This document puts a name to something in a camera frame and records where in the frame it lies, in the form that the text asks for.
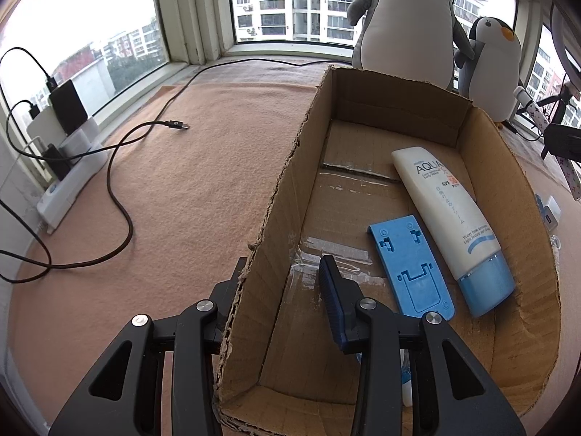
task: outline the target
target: stuffed animal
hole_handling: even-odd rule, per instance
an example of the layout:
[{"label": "stuffed animal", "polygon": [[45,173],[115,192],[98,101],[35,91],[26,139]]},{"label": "stuffed animal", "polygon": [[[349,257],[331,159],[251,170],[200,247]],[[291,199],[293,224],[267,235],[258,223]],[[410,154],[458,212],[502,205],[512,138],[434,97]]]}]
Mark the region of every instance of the stuffed animal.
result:
[{"label": "stuffed animal", "polygon": [[521,43],[514,31],[497,18],[478,18],[469,34],[475,58],[460,51],[454,60],[460,69],[458,91],[482,108],[492,121],[506,121],[515,106],[513,92],[519,85]]},{"label": "stuffed animal", "polygon": [[472,59],[468,37],[456,20],[454,0],[355,0],[347,10],[355,26],[367,11],[353,51],[353,66],[450,88],[454,49]]}]

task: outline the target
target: silver screw head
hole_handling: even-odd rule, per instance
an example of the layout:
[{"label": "silver screw head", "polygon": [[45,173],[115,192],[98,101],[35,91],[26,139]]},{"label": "silver screw head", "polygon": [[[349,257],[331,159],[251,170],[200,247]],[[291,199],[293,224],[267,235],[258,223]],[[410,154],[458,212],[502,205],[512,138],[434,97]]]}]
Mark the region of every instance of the silver screw head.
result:
[{"label": "silver screw head", "polygon": [[210,311],[213,307],[214,303],[212,303],[210,300],[202,300],[196,305],[198,311]]},{"label": "silver screw head", "polygon": [[440,324],[442,322],[442,316],[435,311],[429,311],[426,314],[426,321],[429,324]]},{"label": "silver screw head", "polygon": [[147,323],[147,319],[146,314],[136,314],[131,320],[131,324],[133,326],[143,326]]},{"label": "silver screw head", "polygon": [[377,303],[373,298],[364,298],[359,302],[359,306],[364,310],[375,310]]}]

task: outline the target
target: black power adapter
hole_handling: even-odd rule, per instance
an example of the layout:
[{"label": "black power adapter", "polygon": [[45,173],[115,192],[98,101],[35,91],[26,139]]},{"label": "black power adapter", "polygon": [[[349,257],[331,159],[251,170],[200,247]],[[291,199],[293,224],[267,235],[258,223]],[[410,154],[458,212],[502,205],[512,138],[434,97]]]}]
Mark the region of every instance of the black power adapter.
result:
[{"label": "black power adapter", "polygon": [[56,114],[56,119],[59,120],[67,136],[86,121],[85,107],[78,97],[72,80],[67,80],[64,84],[54,88],[48,97]]},{"label": "black power adapter", "polygon": [[62,180],[69,172],[71,172],[69,161],[63,160],[63,154],[60,153],[54,144],[49,144],[46,147],[46,151],[42,153],[42,156],[46,157],[48,167],[50,167],[50,170],[53,171],[54,175],[56,175],[59,180]]}]

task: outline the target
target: tree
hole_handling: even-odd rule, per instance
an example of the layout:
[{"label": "tree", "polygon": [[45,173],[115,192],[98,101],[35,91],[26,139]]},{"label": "tree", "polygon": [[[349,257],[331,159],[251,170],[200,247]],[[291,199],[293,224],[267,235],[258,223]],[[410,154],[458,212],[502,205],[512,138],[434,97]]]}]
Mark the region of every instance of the tree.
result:
[{"label": "tree", "polygon": [[160,56],[150,56],[149,54],[135,58],[114,56],[109,61],[107,70],[115,87],[115,94],[126,89],[135,83],[139,78],[162,65],[164,60]]}]

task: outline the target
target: sunscreen tube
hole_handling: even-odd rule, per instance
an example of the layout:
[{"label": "sunscreen tube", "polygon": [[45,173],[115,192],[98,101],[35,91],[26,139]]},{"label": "sunscreen tube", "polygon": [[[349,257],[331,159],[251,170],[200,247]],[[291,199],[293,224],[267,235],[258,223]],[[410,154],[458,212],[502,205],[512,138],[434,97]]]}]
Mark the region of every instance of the sunscreen tube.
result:
[{"label": "sunscreen tube", "polygon": [[458,281],[474,317],[482,316],[515,288],[490,225],[464,187],[424,148],[394,151],[393,164]]}]

